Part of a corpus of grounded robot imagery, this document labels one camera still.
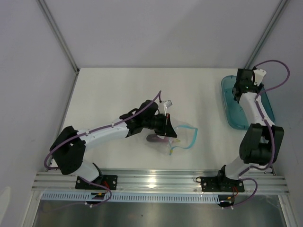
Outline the clear zip top bag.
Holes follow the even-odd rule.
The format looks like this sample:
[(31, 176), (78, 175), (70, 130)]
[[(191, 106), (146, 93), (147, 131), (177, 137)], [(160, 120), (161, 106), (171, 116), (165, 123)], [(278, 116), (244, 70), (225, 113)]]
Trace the clear zip top bag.
[(172, 118), (171, 123), (177, 134), (176, 138), (161, 137), (149, 132), (145, 138), (145, 145), (160, 154), (170, 156), (174, 151), (180, 153), (192, 149), (197, 139), (198, 128), (175, 118)]

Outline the purple eggplant toy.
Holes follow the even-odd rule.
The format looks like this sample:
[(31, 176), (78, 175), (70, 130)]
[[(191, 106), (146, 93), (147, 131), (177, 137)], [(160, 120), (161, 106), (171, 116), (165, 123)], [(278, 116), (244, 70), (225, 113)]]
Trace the purple eggplant toy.
[(166, 142), (166, 138), (165, 137), (162, 137), (162, 136), (158, 136), (156, 134), (149, 134), (147, 137), (146, 137), (146, 140), (148, 142)]

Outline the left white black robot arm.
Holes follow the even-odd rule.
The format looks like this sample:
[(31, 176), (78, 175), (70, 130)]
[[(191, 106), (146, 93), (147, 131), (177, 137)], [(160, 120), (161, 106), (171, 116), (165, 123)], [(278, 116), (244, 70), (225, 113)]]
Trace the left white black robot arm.
[(159, 104), (146, 100), (139, 108), (121, 115), (109, 126), (99, 129), (80, 131), (68, 126), (50, 148), (50, 152), (63, 175), (75, 174), (86, 180), (92, 189), (98, 189), (103, 183), (100, 168), (84, 159), (85, 152), (111, 140), (128, 138), (142, 132), (153, 130), (156, 136), (176, 138), (170, 114), (167, 109), (172, 106), (170, 100)]

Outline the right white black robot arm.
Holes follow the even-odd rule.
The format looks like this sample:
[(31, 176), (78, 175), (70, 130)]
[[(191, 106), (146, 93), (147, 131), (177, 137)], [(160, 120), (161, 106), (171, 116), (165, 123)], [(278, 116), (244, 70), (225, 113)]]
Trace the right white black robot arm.
[(222, 191), (239, 186), (249, 170), (267, 170), (277, 159), (284, 129), (275, 126), (262, 104), (260, 85), (265, 75), (261, 69), (237, 70), (232, 94), (250, 125), (240, 143), (239, 156), (217, 174), (216, 185)]

